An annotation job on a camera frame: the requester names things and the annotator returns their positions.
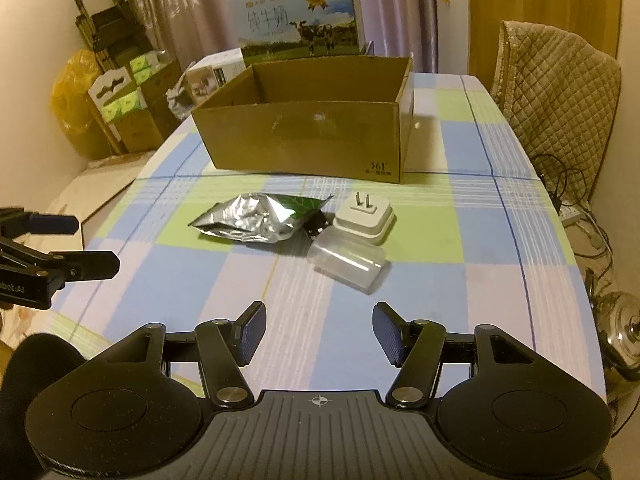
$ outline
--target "white power adapter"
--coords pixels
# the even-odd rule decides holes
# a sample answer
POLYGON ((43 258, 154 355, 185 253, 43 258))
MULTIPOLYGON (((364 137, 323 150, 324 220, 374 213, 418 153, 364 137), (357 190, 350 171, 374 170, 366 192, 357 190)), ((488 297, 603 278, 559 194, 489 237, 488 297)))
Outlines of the white power adapter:
POLYGON ((334 227, 378 245, 395 217, 386 198, 369 194, 361 197, 359 192, 355 192, 338 209, 334 227))

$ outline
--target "beige quilted fabric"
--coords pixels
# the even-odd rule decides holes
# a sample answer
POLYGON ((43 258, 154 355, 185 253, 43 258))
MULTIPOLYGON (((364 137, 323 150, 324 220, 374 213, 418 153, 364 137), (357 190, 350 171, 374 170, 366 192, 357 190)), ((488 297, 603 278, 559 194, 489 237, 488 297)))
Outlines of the beige quilted fabric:
POLYGON ((577 34, 539 23, 502 22, 492 97, 529 158, 552 153, 567 168, 580 168, 587 195, 619 92, 619 63, 577 34))

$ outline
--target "metal screw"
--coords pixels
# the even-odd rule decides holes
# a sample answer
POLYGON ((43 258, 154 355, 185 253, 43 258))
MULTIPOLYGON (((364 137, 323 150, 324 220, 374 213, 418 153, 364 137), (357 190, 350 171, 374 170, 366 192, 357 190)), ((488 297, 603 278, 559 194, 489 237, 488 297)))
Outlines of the metal screw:
POLYGON ((422 392, 413 386, 402 386, 393 390, 391 396, 398 402, 417 402, 422 398, 422 392))
POLYGON ((222 402, 240 402, 245 400, 249 396, 247 390, 244 388, 238 388, 237 386, 228 386, 226 388, 220 388, 216 393, 216 397, 222 402))

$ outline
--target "plaid tablecloth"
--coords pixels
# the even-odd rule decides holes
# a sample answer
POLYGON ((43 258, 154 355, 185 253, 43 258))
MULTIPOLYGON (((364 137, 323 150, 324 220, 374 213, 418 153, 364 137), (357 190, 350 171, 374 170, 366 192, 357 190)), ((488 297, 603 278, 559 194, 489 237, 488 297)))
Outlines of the plaid tablecloth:
MULTIPOLYGON (((112 250, 119 274, 69 284, 44 330, 93 356, 162 322, 192 330, 235 319, 253 300, 267 332, 245 376, 262 388, 364 389, 383 394, 391 367, 371 327, 377 301, 405 319, 450 332, 492 323, 605 395, 596 333, 570 245, 526 155, 479 81, 415 75, 415 122, 401 185, 320 176, 216 170, 187 120, 154 155, 91 242, 112 250), (382 286, 366 296, 314 271, 305 237, 246 246, 199 235, 188 222, 213 203, 249 191, 335 197, 352 190, 388 198, 398 217, 384 247, 382 286)), ((174 373, 199 388, 193 365, 174 373)), ((468 377, 447 365, 439 393, 468 377)))

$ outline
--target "checkered tablecloth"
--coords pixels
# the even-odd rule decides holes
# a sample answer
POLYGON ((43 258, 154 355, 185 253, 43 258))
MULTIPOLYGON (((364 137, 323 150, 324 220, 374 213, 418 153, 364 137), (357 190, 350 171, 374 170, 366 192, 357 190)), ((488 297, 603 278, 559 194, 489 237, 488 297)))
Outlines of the checkered tablecloth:
MULTIPOLYGON (((496 324, 604 396, 580 272, 509 125, 471 76, 416 74, 415 87, 401 185, 216 170, 193 121, 185 121, 89 246, 114 251, 119 274, 67 285, 44 329, 92 356, 148 322, 187 331, 207 319, 235 319, 263 300, 267 332, 244 369, 255 393, 384 394, 397 369, 376 341, 371 312, 386 301, 405 319, 435 320, 450 332, 496 324), (352 190, 388 198, 398 220, 383 245, 391 268, 382 286, 366 296, 315 272, 305 237, 246 246, 187 226, 213 203, 258 190, 334 194, 328 210, 352 190)), ((174 371, 198 389, 193 365, 174 371)), ((447 365, 440 394, 466 377, 468 366, 447 365)))

